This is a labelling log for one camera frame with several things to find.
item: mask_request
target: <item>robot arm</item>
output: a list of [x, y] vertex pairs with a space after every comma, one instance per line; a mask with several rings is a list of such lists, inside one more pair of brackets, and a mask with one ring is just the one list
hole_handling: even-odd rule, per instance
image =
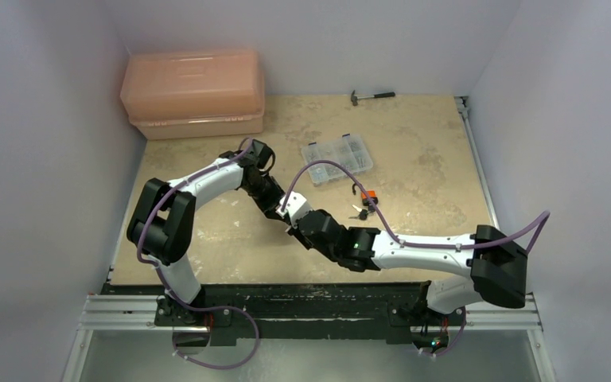
[[[249, 155], [229, 166], [220, 166], [235, 155], [237, 153], [233, 152], [222, 154], [209, 166], [219, 168], [217, 171], [176, 191], [163, 205], [163, 210], [169, 210], [167, 218], [156, 217], [146, 233], [144, 253], [158, 263], [168, 284], [185, 302], [194, 303], [201, 289], [185, 256], [191, 242], [195, 211], [221, 193], [242, 188], [265, 217], [288, 224], [287, 233], [307, 249], [314, 248], [351, 271], [411, 267], [454, 274], [443, 281], [426, 282], [418, 299], [423, 312], [416, 314], [426, 311], [449, 314], [479, 301], [509, 308], [523, 307], [527, 255], [516, 243], [485, 250], [409, 248], [377, 228], [346, 228], [326, 211], [312, 210], [299, 193], [289, 195], [282, 211], [286, 195], [275, 179], [263, 171], [269, 158], [274, 158], [270, 147], [254, 140]], [[190, 175], [174, 179], [169, 184], [158, 179], [147, 182], [128, 226], [130, 241], [138, 242], [146, 218], [169, 188], [189, 178]], [[495, 228], [481, 225], [472, 235], [401, 236], [401, 239], [409, 243], [451, 244], [459, 248], [504, 237]]]

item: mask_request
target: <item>container lid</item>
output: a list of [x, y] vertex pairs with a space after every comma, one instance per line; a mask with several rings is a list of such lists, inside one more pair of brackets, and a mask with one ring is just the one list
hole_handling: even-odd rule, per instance
[[263, 108], [261, 81], [250, 50], [134, 55], [120, 98], [130, 120], [250, 115]]

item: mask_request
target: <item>metal frame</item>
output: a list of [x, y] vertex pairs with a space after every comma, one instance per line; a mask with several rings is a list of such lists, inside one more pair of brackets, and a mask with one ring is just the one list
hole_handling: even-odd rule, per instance
[[[458, 112], [461, 115], [463, 128], [467, 134], [474, 163], [481, 182], [491, 223], [499, 228], [493, 207], [491, 194], [488, 190], [481, 160], [469, 125], [466, 97], [455, 97]], [[107, 281], [111, 279], [111, 270]], [[90, 295], [85, 303], [80, 317], [76, 339], [64, 371], [64, 382], [80, 380], [84, 363], [95, 330], [157, 330], [174, 331], [174, 327], [155, 326], [157, 295]], [[467, 306], [467, 325], [465, 330], [525, 330], [531, 344], [532, 356], [542, 382], [555, 382], [554, 370], [544, 345], [542, 326], [539, 319], [535, 297], [526, 297], [526, 306], [520, 310], [508, 310], [480, 302]], [[420, 328], [411, 327], [412, 332]], [[206, 332], [203, 326], [177, 327], [176, 331]]]
[[[204, 326], [155, 326], [157, 295], [110, 296], [92, 295], [85, 302], [79, 331], [92, 330], [156, 330], [206, 332]], [[523, 309], [510, 310], [478, 302], [467, 306], [465, 330], [529, 330], [541, 329], [537, 305], [532, 294], [526, 297]], [[411, 327], [412, 332], [420, 328]]]

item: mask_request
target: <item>wooden tabletop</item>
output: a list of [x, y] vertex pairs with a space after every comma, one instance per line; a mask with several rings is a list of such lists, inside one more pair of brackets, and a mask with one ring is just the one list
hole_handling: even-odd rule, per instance
[[[264, 132], [256, 134], [277, 155], [270, 172], [286, 189], [303, 167], [301, 148], [343, 134], [360, 134], [374, 167], [359, 176], [376, 191], [379, 206], [393, 231], [408, 235], [448, 236], [490, 224], [488, 209], [469, 142], [452, 96], [398, 95], [360, 101], [346, 95], [268, 96]], [[183, 177], [209, 165], [219, 154], [235, 150], [242, 137], [150, 141], [128, 206], [127, 218], [144, 183]], [[325, 209], [345, 226], [382, 229], [377, 216], [350, 220], [352, 182], [332, 181], [315, 187], [307, 174], [295, 190], [314, 209]], [[150, 266], [135, 259], [124, 236], [115, 258], [111, 283], [158, 284]], [[285, 233], [283, 222], [267, 220], [241, 189], [227, 192], [196, 212], [189, 261], [202, 283], [377, 283], [444, 279], [447, 274], [418, 269], [351, 272], [307, 251]]]

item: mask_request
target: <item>black bracket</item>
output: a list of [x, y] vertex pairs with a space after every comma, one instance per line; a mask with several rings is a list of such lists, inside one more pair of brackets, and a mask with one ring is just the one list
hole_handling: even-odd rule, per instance
[[[477, 244], [505, 238], [506, 235], [489, 225], [477, 226], [473, 235]], [[517, 243], [477, 249], [468, 266], [474, 290], [493, 305], [519, 309], [526, 304], [526, 272], [528, 254]]]
[[[144, 185], [137, 207], [127, 226], [127, 239], [130, 242], [137, 244], [151, 211], [170, 189], [166, 182], [157, 178], [149, 180]], [[154, 218], [146, 233], [142, 252], [153, 255], [163, 265], [168, 266], [181, 259], [189, 249], [196, 198], [191, 193], [176, 191], [160, 210], [169, 210], [169, 215], [167, 219], [159, 216]]]

